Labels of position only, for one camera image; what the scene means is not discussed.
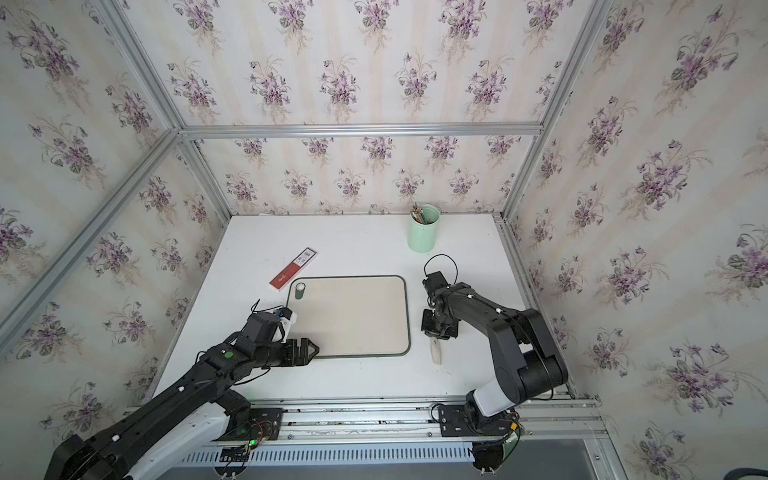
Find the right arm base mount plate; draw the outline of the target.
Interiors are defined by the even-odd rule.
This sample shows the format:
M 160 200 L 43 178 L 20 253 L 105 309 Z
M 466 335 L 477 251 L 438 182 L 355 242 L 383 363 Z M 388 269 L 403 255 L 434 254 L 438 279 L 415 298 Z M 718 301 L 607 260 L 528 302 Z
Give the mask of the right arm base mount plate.
M 485 417 L 469 405 L 435 403 L 430 407 L 429 415 L 438 425 L 440 435 L 446 438 L 502 437 L 509 435 L 519 424 L 519 414 L 513 409 Z

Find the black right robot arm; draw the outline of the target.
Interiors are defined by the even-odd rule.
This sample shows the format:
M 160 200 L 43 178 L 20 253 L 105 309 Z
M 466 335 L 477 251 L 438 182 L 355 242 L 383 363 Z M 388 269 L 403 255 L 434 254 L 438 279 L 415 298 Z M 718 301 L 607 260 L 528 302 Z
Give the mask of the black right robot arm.
M 504 307 L 464 282 L 449 283 L 439 272 L 427 275 L 423 286 L 427 308 L 421 331 L 426 336 L 454 339 L 464 322 L 488 340 L 494 379 L 468 394 L 469 416 L 491 418 L 567 383 L 565 361 L 539 311 Z

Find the red rectangular box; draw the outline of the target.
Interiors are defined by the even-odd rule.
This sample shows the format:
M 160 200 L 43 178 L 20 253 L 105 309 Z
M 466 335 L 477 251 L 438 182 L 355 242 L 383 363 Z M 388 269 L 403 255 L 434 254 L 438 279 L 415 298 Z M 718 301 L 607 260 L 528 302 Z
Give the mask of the red rectangular box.
M 318 255 L 318 251 L 307 247 L 301 251 L 293 260 L 291 260 L 274 278 L 269 281 L 269 285 L 276 291 L 282 290 L 290 281 L 292 281 L 312 260 Z

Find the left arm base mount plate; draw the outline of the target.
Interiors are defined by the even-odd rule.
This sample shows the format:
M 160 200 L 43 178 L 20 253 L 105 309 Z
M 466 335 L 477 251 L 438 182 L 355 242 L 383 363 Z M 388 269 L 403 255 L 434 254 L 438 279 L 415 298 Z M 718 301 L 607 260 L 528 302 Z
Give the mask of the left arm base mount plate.
M 244 411 L 236 413 L 228 420 L 224 433 L 215 441 L 277 440 L 283 414 L 282 408 L 251 408 L 248 414 Z

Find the beige green-rimmed cutting board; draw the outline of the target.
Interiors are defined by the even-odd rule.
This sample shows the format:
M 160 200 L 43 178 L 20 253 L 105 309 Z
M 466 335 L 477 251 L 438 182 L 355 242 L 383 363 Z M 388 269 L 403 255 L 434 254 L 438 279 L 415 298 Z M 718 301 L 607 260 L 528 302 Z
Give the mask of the beige green-rimmed cutting board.
M 307 338 L 320 358 L 399 357 L 411 348 L 405 279 L 399 275 L 302 277 L 286 306 L 289 338 Z

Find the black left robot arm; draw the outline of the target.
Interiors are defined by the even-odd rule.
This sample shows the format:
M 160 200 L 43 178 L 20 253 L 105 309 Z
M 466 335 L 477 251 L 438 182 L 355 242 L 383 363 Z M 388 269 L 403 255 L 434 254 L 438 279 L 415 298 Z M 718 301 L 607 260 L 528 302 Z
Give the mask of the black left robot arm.
M 206 350 L 170 387 L 122 420 L 55 450 L 46 479 L 150 479 L 203 444 L 235 418 L 248 421 L 250 401 L 233 390 L 257 368 L 308 365 L 320 347 L 308 338 L 257 342 L 235 332 Z

